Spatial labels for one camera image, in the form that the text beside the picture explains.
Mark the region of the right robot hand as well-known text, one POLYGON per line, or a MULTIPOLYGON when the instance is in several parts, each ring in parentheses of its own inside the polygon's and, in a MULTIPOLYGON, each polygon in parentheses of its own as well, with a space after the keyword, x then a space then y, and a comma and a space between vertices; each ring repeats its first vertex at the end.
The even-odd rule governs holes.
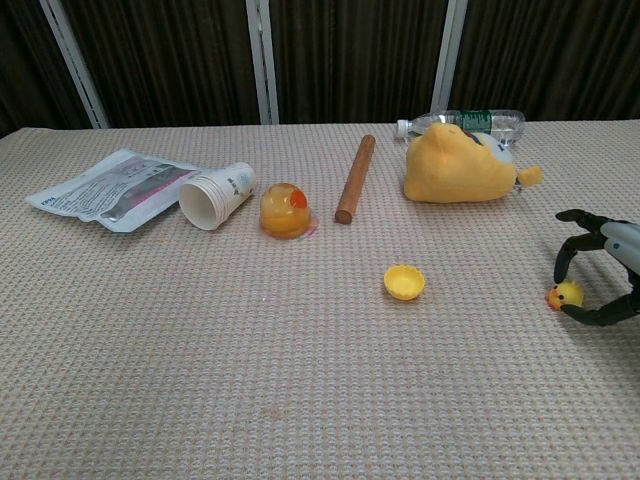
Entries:
POLYGON ((625 220, 599 216, 581 209, 569 209, 555 214, 562 222, 575 222, 585 234, 567 238, 556 256, 553 278, 562 282, 573 257, 579 251, 605 250, 628 273, 631 292, 597 310, 585 310, 575 305, 563 305, 561 311, 589 326, 609 326, 639 314, 639 226, 625 220))

